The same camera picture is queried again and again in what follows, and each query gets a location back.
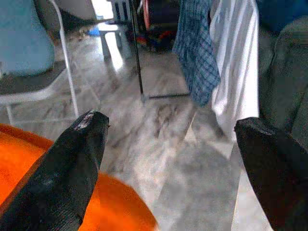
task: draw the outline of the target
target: orange object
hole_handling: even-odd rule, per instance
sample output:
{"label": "orange object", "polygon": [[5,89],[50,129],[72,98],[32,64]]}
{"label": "orange object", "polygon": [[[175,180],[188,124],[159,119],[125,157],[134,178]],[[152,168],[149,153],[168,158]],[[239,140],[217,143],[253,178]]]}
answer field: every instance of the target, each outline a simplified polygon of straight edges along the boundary
{"label": "orange object", "polygon": [[[0,203],[53,142],[0,124]],[[99,174],[80,231],[155,231],[157,223],[135,191]]]}

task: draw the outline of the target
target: white stool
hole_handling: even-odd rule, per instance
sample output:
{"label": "white stool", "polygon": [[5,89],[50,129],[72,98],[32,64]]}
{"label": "white stool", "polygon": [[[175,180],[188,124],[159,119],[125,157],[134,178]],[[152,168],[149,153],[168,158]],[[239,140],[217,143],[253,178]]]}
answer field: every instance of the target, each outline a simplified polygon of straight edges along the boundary
{"label": "white stool", "polygon": [[125,32],[128,30],[126,25],[109,25],[107,23],[99,23],[98,30],[101,36],[104,58],[110,57],[110,52],[105,37],[105,35],[110,32],[115,33],[116,44],[118,48],[122,48],[122,53],[124,57],[129,58],[131,56],[129,43],[125,35]]}

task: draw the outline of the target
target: black metal pole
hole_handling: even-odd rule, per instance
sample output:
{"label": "black metal pole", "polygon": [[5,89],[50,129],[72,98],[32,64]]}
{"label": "black metal pole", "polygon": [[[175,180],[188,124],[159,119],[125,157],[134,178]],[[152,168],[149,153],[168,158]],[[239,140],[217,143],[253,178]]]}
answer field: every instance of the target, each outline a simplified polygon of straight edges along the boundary
{"label": "black metal pole", "polygon": [[144,95],[143,95],[142,77],[141,77],[140,61],[139,61],[139,54],[138,54],[138,47],[137,47],[137,36],[136,36],[136,27],[135,27],[135,18],[134,18],[132,0],[129,0],[129,10],[130,10],[131,25],[133,27],[134,47],[135,47],[135,55],[136,55],[137,70],[138,70],[138,77],[139,77],[140,94],[141,94],[141,99],[143,100]]}

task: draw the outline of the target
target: hanging clothes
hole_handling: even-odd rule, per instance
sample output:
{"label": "hanging clothes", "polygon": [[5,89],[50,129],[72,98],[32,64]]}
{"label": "hanging clothes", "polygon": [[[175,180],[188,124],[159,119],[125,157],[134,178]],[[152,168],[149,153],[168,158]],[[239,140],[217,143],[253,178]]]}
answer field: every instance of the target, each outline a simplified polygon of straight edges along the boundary
{"label": "hanging clothes", "polygon": [[254,0],[214,0],[210,36],[220,74],[212,109],[227,137],[236,121],[258,117],[258,11]]}
{"label": "hanging clothes", "polygon": [[208,13],[212,0],[182,0],[173,52],[179,56],[192,99],[208,103],[219,83],[219,72],[209,34]]}

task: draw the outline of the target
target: white chair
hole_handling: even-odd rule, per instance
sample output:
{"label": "white chair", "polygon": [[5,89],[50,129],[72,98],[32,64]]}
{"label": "white chair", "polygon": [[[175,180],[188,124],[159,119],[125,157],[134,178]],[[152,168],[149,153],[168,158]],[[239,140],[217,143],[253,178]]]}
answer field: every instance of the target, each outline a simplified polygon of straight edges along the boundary
{"label": "white chair", "polygon": [[[36,0],[38,15],[43,21],[45,28],[57,31],[60,34],[64,60],[55,62],[52,70],[30,77],[5,76],[0,78],[0,104],[6,105],[11,125],[52,122],[60,120],[76,119],[79,116],[70,63],[67,55],[64,28],[60,10],[54,0]],[[28,101],[43,100],[58,92],[58,87],[65,81],[63,75],[67,74],[75,117],[63,119],[46,119],[41,121],[15,121],[12,114],[11,104]]]}
{"label": "white chair", "polygon": [[107,58],[110,56],[108,44],[105,35],[110,32],[115,33],[116,44],[118,48],[122,48],[122,53],[125,58],[131,56],[131,50],[126,38],[125,33],[128,30],[126,24],[130,23],[130,10],[129,10],[129,0],[108,0],[111,2],[112,11],[114,14],[114,24],[110,23],[99,23],[98,29],[101,36],[103,56]]}

